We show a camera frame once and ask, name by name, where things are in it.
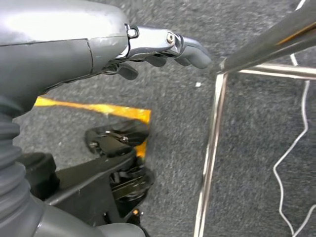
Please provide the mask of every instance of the black base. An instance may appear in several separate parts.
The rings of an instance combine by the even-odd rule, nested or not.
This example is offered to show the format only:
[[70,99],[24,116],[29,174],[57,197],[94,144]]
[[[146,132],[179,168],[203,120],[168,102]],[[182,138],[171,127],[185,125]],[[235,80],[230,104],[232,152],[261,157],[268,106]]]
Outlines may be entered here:
[[136,156],[133,145],[143,143],[148,134],[140,121],[125,122],[121,127],[127,131],[130,143],[124,132],[115,133],[111,126],[86,132],[87,142],[96,143],[92,152],[100,155],[87,163],[55,172],[51,154],[25,154],[18,162],[26,166],[32,194],[48,205],[91,226],[128,222],[141,227],[138,207],[155,177]]

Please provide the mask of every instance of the gray plastic casing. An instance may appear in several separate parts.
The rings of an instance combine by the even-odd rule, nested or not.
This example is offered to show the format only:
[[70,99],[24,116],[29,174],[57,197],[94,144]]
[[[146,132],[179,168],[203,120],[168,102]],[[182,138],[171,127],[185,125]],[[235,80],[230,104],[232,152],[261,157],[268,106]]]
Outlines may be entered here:
[[13,118],[48,90],[102,73],[127,47],[127,23],[118,8],[95,2],[0,1],[0,236],[144,236],[129,224],[90,227],[32,197],[25,168],[15,162],[22,150],[13,145],[20,134]]

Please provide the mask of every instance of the yellow floor marking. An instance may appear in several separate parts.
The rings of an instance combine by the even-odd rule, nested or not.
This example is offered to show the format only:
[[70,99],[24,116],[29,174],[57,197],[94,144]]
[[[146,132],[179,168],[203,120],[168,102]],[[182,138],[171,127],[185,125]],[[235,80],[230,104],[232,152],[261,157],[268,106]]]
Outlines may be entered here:
[[[95,111],[103,114],[112,114],[115,116],[125,117],[129,119],[140,119],[146,124],[149,123],[150,119],[150,110],[144,109],[137,109],[132,107],[124,107],[124,106],[117,106],[117,105],[109,105],[109,104],[80,104],[80,103],[72,103],[72,102],[66,102],[66,101],[57,101],[52,99],[48,99],[44,97],[38,97],[35,106],[37,107],[47,107],[47,106],[66,106],[72,107],[77,109],[84,109]],[[142,158],[145,157],[146,144],[146,142],[136,147],[137,155]]]

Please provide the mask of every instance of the metal pole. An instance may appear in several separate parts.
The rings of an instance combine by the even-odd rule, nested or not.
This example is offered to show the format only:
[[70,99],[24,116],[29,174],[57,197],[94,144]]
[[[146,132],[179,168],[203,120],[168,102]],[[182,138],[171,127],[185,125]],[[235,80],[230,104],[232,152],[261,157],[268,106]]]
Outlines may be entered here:
[[316,45],[316,0],[260,34],[244,47],[228,56],[220,64],[221,73],[240,70],[296,53]]
[[282,78],[316,80],[316,68],[307,68],[283,64],[263,63],[248,69],[241,70],[239,72]]
[[204,168],[203,170],[203,183],[196,213],[194,237],[203,237],[204,234],[205,217],[207,214],[213,171],[214,169],[215,157],[219,140],[219,125],[224,103],[227,76],[228,74],[225,73],[219,74],[216,77],[215,95],[210,121],[210,134],[205,154]]

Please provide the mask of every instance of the stainless steel tube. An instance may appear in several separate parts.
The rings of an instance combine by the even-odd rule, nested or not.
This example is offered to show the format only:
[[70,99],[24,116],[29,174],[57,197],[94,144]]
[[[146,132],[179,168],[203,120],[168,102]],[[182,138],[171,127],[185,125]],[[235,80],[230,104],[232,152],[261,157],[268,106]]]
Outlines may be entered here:
[[283,64],[263,63],[248,69],[241,70],[240,73],[267,75],[282,78],[316,80],[316,68],[299,67]]
[[209,196],[210,193],[213,170],[219,134],[219,125],[226,87],[227,74],[219,74],[216,77],[215,95],[210,114],[210,133],[205,163],[203,170],[203,183],[196,213],[194,237],[203,237],[205,217],[207,213]]

